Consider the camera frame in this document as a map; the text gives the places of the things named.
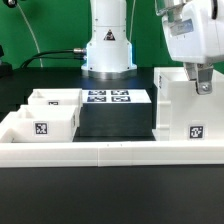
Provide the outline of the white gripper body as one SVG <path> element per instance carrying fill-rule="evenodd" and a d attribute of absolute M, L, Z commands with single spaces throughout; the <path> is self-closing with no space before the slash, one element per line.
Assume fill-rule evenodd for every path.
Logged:
<path fill-rule="evenodd" d="M 224 61 L 224 0 L 155 0 L 173 61 Z"/>

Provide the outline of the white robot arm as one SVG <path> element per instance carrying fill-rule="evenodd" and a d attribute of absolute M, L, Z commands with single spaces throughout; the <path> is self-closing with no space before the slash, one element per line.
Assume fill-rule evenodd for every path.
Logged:
<path fill-rule="evenodd" d="M 154 0 L 172 60 L 184 64 L 200 95 L 212 92 L 213 65 L 224 61 L 224 0 Z M 126 0 L 90 0 L 92 37 L 82 70 L 117 78 L 137 66 L 126 37 Z"/>

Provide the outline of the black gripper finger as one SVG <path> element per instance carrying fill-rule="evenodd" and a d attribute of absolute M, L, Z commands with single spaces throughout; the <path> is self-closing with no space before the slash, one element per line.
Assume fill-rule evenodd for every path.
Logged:
<path fill-rule="evenodd" d="M 194 81 L 196 92 L 206 95 L 212 92 L 213 65 L 211 63 L 185 63 L 184 69 L 189 81 Z"/>

